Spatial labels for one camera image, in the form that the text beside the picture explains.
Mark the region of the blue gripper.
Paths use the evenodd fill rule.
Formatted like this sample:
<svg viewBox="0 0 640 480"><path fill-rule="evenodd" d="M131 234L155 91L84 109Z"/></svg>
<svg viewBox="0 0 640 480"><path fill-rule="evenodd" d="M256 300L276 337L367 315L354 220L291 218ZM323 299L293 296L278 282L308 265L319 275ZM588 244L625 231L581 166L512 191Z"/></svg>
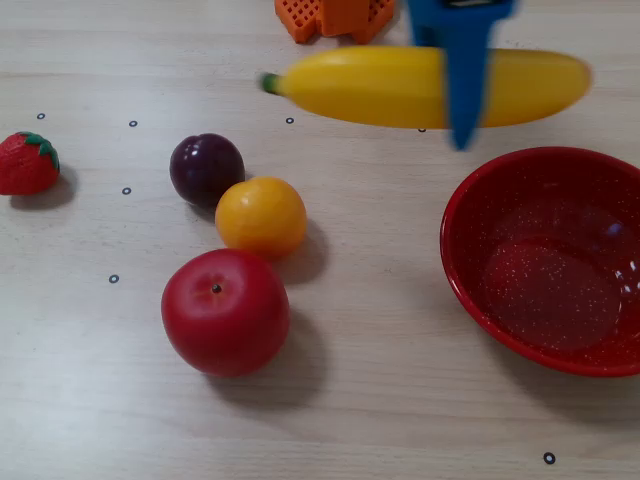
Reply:
<svg viewBox="0 0 640 480"><path fill-rule="evenodd" d="M452 142L464 150L483 113L491 30L511 15L514 4L502 0L407 0L406 4L416 46L440 47L440 33L446 51Z"/></svg>

